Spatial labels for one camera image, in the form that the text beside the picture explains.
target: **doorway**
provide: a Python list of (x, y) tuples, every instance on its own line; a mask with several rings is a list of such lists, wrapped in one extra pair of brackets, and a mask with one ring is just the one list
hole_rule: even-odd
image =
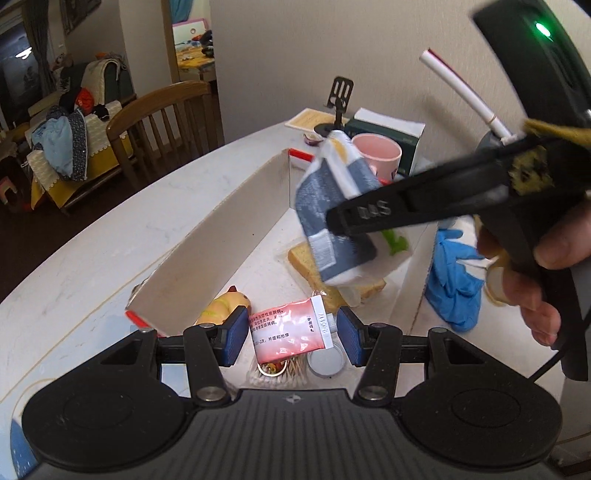
[(209, 1), (161, 0), (164, 35), (173, 83), (185, 80), (209, 83), (217, 137), (223, 145)]

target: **white tube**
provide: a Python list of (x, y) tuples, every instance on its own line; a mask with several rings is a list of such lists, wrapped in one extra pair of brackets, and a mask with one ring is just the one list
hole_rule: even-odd
[(497, 137), (504, 138), (511, 135), (510, 130), (497, 118), (482, 98), (432, 50), (425, 50), (420, 56), (420, 60), (453, 88)]

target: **green vegetable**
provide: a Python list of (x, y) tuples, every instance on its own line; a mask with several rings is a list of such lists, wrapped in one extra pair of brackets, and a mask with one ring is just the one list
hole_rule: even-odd
[(390, 255), (408, 250), (408, 241), (403, 236), (396, 236), (394, 230), (382, 230), (382, 235), (390, 247)]

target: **snack package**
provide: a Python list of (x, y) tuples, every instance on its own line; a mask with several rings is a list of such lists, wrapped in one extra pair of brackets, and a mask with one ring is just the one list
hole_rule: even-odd
[(333, 346), (320, 295), (255, 313), (249, 321), (259, 364)]
[[(341, 131), (331, 132), (295, 193), (295, 211), (320, 278), (327, 285), (382, 281), (413, 253), (404, 228), (348, 237), (333, 235), (326, 227), (328, 210), (380, 186), (349, 137)], [(389, 208), (378, 205), (367, 215), (380, 215)]]

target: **blue white package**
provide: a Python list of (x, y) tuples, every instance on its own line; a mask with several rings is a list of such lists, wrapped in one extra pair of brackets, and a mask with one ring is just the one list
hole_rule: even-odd
[(333, 235), (326, 227), (329, 209), (380, 186), (342, 131), (329, 135), (306, 170), (295, 193), (295, 211), (326, 284), (338, 287), (379, 281), (413, 253), (404, 228), (348, 237)]

